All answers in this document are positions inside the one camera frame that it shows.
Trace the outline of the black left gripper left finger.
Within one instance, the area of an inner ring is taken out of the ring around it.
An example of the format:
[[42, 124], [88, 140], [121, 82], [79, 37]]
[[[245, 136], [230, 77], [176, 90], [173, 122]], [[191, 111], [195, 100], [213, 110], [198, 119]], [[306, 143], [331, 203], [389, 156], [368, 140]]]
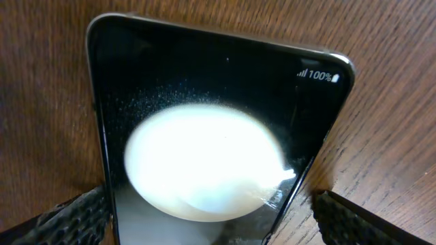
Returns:
[[98, 186], [1, 232], [1, 245], [98, 245], [109, 222], [105, 188]]

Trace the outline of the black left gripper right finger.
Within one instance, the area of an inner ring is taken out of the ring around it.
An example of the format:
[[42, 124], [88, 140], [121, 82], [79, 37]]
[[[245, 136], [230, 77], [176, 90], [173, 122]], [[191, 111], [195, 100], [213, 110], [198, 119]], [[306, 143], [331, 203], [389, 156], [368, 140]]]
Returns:
[[431, 245], [332, 191], [317, 191], [312, 201], [327, 245]]

